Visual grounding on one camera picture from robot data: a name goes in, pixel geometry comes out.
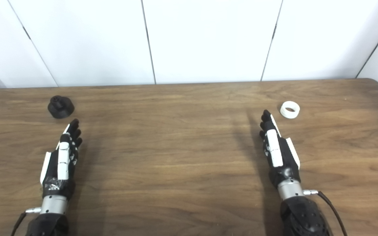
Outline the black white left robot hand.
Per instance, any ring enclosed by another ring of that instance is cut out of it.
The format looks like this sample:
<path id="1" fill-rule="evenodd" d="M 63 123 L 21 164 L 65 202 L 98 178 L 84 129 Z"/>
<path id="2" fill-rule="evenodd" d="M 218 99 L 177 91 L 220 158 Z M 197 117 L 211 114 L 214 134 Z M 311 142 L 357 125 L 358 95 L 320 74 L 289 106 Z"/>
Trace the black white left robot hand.
<path id="1" fill-rule="evenodd" d="M 72 120 L 61 134 L 54 151 L 46 152 L 41 174 L 42 206 L 40 214 L 66 213 L 75 193 L 75 165 L 82 144 L 79 120 Z"/>

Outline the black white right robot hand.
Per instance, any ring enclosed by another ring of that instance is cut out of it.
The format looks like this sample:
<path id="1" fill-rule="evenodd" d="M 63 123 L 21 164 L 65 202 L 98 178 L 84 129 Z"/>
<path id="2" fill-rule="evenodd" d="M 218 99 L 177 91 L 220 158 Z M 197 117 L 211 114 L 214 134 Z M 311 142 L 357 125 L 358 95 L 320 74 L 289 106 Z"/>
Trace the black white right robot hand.
<path id="1" fill-rule="evenodd" d="M 300 178 L 300 159 L 290 138 L 279 132 L 273 115 L 265 109 L 261 116 L 260 137 L 269 164 L 269 179 L 281 199 L 304 196 Z"/>

